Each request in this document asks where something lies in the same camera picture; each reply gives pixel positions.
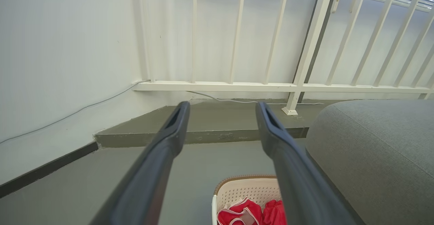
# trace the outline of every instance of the black baseboard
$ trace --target black baseboard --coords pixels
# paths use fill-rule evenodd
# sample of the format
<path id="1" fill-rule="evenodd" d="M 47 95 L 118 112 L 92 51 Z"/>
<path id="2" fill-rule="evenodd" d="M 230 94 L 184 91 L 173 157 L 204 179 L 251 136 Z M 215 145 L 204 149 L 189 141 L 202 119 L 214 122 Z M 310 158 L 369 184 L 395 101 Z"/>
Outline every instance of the black baseboard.
<path id="1" fill-rule="evenodd" d="M 0 198 L 11 194 L 20 188 L 23 188 L 32 182 L 47 176 L 50 173 L 58 170 L 71 162 L 84 157 L 87 154 L 91 154 L 93 151 L 98 150 L 98 144 L 96 142 L 90 143 L 76 151 L 64 155 L 63 157 L 57 158 L 33 171 L 29 171 L 26 174 L 17 177 L 3 185 L 0 186 Z"/>

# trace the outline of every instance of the concrete step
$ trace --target concrete step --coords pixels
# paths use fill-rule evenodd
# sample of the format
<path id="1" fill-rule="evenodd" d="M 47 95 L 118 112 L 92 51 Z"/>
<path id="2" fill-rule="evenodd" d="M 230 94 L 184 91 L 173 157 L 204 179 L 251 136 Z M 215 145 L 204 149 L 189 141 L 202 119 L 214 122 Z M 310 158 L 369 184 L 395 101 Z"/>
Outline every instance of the concrete step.
<path id="1" fill-rule="evenodd" d="M 299 105 L 298 116 L 287 116 L 281 111 L 286 99 L 262 100 L 270 108 L 294 138 L 305 138 L 310 124 L 326 106 L 338 100 L 304 100 L 304 103 L 324 103 L 322 105 Z M 165 106 L 127 122 L 118 124 L 95 134 L 96 141 L 102 147 L 137 147 L 146 146 L 175 109 Z M 186 135 L 186 144 L 225 143 L 259 140 L 254 103 L 219 102 L 203 100 L 192 104 Z"/>

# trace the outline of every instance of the basket rim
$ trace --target basket rim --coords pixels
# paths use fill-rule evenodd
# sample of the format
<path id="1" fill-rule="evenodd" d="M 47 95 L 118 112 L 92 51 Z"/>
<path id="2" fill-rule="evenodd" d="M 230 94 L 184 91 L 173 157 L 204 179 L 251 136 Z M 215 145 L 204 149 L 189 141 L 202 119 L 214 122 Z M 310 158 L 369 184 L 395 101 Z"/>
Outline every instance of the basket rim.
<path id="1" fill-rule="evenodd" d="M 214 190 L 214 195 L 217 195 L 220 188 L 227 182 L 236 181 L 236 180 L 242 180 L 242 179 L 277 179 L 276 175 L 272 174 L 252 174 L 252 175 L 239 175 L 239 176 L 233 176 L 226 179 L 223 179 Z"/>

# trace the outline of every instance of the white wall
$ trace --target white wall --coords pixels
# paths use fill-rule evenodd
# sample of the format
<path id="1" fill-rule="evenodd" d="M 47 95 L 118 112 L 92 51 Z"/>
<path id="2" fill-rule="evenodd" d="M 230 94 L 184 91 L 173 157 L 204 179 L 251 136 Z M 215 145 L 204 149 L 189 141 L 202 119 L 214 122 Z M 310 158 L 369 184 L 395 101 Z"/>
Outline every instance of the white wall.
<path id="1" fill-rule="evenodd" d="M 45 126 L 140 80 L 133 0 L 0 0 L 0 141 Z M 133 92 L 0 144 L 0 184 L 175 97 Z"/>
<path id="2" fill-rule="evenodd" d="M 154 10 L 151 40 L 155 52 L 155 75 L 158 80 L 190 80 L 191 78 L 191 16 L 192 0 L 149 0 Z M 262 82 L 267 63 L 280 0 L 245 0 L 240 33 L 240 53 L 236 64 L 235 81 Z M 349 20 L 351 0 L 340 0 L 338 10 L 330 16 L 310 83 L 325 83 L 330 66 Z M 350 83 L 384 3 L 364 0 L 355 28 L 344 52 L 333 83 Z M 290 83 L 307 32 L 314 0 L 287 0 L 282 30 L 277 43 L 270 82 Z M 197 80 L 228 81 L 238 0 L 198 0 L 197 12 Z M 393 5 L 386 25 L 375 44 L 359 83 L 372 84 L 386 57 L 407 8 Z M 384 75 L 381 84 L 395 80 L 408 55 L 427 13 L 416 11 L 398 49 L 398 54 Z M 409 85 L 420 64 L 434 43 L 431 29 L 414 59 L 402 84 Z M 426 83 L 434 67 L 427 69 L 421 82 Z M 221 98 L 286 98 L 285 93 L 212 92 Z M 415 98 L 414 94 L 335 94 L 306 93 L 310 99 L 385 99 Z"/>

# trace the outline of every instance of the railing post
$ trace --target railing post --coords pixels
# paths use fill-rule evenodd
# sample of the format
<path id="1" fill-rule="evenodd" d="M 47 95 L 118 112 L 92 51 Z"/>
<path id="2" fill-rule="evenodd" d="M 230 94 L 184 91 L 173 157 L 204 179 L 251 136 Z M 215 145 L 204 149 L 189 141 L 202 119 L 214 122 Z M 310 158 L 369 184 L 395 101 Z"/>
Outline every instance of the railing post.
<path id="1" fill-rule="evenodd" d="M 329 1 L 330 0 L 318 0 L 316 4 L 312 18 L 312 24 L 307 34 L 306 44 L 294 78 L 294 84 L 297 85 L 298 90 L 296 90 L 294 93 L 290 93 L 287 106 L 282 108 L 282 111 L 287 115 L 297 115 L 297 101 L 300 97 L 301 88 L 306 78 L 309 64 L 312 61 L 312 55 L 315 50 L 316 42 L 318 41 L 319 33 L 321 32 L 322 23 L 324 22 L 324 17 L 326 16 Z"/>

